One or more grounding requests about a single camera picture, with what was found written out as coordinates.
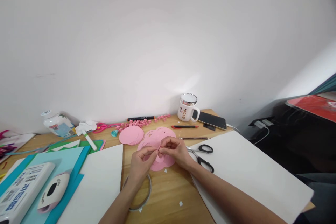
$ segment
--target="label on bottle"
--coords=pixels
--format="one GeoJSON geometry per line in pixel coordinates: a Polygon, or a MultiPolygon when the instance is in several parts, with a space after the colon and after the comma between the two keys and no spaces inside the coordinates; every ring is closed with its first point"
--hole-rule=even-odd
{"type": "Polygon", "coordinates": [[[70,128],[65,123],[62,123],[60,125],[56,125],[55,127],[53,127],[53,130],[57,133],[57,135],[59,135],[60,137],[63,137],[63,138],[70,137],[70,136],[75,134],[73,129],[70,128]]]}

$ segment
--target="wooden desk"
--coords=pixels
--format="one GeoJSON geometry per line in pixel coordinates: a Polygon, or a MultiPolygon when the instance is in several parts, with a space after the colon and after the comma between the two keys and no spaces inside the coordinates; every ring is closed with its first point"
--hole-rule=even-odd
{"type": "MultiPolygon", "coordinates": [[[[205,113],[217,115],[213,110],[202,110],[205,113]]],[[[178,123],[179,119],[177,115],[172,115],[167,118],[166,122],[159,120],[157,123],[152,122],[149,126],[144,126],[143,130],[145,132],[149,130],[154,130],[160,126],[171,127],[172,125],[198,125],[199,128],[189,128],[189,129],[174,129],[177,137],[214,137],[220,134],[232,131],[232,128],[228,128],[226,131],[216,129],[212,131],[210,129],[204,128],[203,123],[200,122],[182,122],[178,123]]],[[[112,147],[120,144],[119,135],[117,137],[111,136],[111,131],[114,128],[106,129],[101,133],[89,133],[92,140],[105,139],[105,148],[112,147]]],[[[85,139],[83,136],[75,136],[69,139],[69,142],[85,139]]],[[[60,138],[54,134],[38,135],[25,144],[19,151],[29,151],[35,148],[46,146],[47,144],[59,141],[60,138]]],[[[186,145],[191,146],[202,140],[186,140],[186,145]]],[[[130,166],[131,157],[134,151],[136,151],[137,145],[130,146],[124,145],[124,155],[122,161],[122,176],[121,184],[122,187],[124,181],[126,180],[130,166]]],[[[3,173],[7,172],[10,167],[21,158],[28,156],[28,154],[15,155],[7,159],[8,164],[5,169],[2,170],[3,173]]],[[[127,217],[126,223],[214,223],[207,207],[205,206],[197,188],[194,186],[191,175],[181,169],[177,164],[167,168],[167,173],[164,169],[161,171],[150,171],[150,176],[152,178],[152,194],[149,201],[142,209],[142,212],[130,212],[127,217]]],[[[136,195],[133,203],[134,205],[140,204],[148,193],[149,182],[146,179],[143,183],[141,189],[136,195]]]]}

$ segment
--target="white glue stick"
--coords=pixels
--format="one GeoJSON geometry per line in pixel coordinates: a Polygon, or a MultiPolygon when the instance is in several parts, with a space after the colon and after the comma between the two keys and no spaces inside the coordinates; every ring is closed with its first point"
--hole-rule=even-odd
{"type": "Polygon", "coordinates": [[[85,136],[86,140],[87,140],[87,141],[89,142],[89,144],[91,145],[92,149],[93,149],[94,151],[96,151],[96,150],[97,150],[97,146],[92,142],[91,138],[90,138],[89,135],[86,133],[86,131],[85,131],[85,130],[82,130],[82,133],[83,133],[83,135],[85,136]]]}

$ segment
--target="scissors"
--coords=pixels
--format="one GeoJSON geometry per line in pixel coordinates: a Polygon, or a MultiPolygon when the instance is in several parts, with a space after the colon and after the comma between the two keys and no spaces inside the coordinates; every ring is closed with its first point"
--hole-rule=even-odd
{"type": "Polygon", "coordinates": [[[214,150],[213,150],[213,148],[212,148],[211,146],[209,146],[209,145],[200,145],[200,146],[198,147],[198,150],[191,149],[190,147],[187,146],[187,149],[188,149],[189,152],[194,153],[194,155],[197,157],[197,162],[198,162],[200,165],[202,165],[201,163],[205,163],[205,164],[211,169],[211,172],[212,172],[212,173],[215,171],[215,169],[212,167],[212,165],[211,165],[209,162],[205,161],[203,158],[201,158],[200,156],[198,156],[198,155],[196,154],[196,152],[212,153],[214,150]]]}
{"type": "Polygon", "coordinates": [[[112,128],[112,127],[117,127],[120,126],[120,124],[105,124],[105,123],[97,123],[97,129],[95,129],[94,131],[92,131],[93,133],[99,133],[102,132],[103,130],[107,129],[107,128],[112,128]]]}

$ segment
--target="white mug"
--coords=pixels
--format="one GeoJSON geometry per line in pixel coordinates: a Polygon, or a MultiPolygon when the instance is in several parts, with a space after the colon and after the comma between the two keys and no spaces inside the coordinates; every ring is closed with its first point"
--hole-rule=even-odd
{"type": "Polygon", "coordinates": [[[177,116],[181,121],[192,120],[196,122],[199,118],[200,109],[195,107],[197,102],[197,97],[191,93],[184,93],[180,98],[180,106],[177,111],[177,116]],[[194,110],[197,111],[196,120],[193,118],[194,110]]]}

